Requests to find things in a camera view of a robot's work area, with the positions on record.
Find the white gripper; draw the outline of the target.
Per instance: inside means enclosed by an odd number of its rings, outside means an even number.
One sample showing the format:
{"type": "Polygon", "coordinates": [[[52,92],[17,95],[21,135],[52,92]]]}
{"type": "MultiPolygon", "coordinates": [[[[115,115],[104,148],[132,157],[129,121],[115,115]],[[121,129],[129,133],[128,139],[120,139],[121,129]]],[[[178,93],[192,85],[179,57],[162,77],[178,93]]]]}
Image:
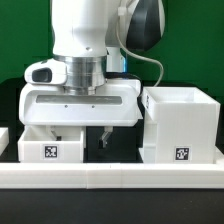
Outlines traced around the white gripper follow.
{"type": "MultiPolygon", "coordinates": [[[[19,101],[24,125],[50,126],[55,140],[62,140],[55,126],[134,126],[142,118],[137,98],[141,83],[136,79],[108,79],[90,96],[68,95],[60,86],[26,84],[19,101]]],[[[99,146],[105,147],[113,132],[105,127],[99,146]]]]}

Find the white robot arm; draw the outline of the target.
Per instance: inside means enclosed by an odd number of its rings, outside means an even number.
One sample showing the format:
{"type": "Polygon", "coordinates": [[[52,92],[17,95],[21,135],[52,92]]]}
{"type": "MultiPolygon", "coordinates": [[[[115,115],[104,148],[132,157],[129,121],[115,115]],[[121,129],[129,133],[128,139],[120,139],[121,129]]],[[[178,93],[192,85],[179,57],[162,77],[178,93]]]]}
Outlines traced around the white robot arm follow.
{"type": "Polygon", "coordinates": [[[162,0],[50,0],[53,57],[24,74],[19,118],[43,126],[56,140],[61,128],[132,127],[141,118],[141,83],[119,77],[112,48],[147,51],[165,26],[162,0]]]}

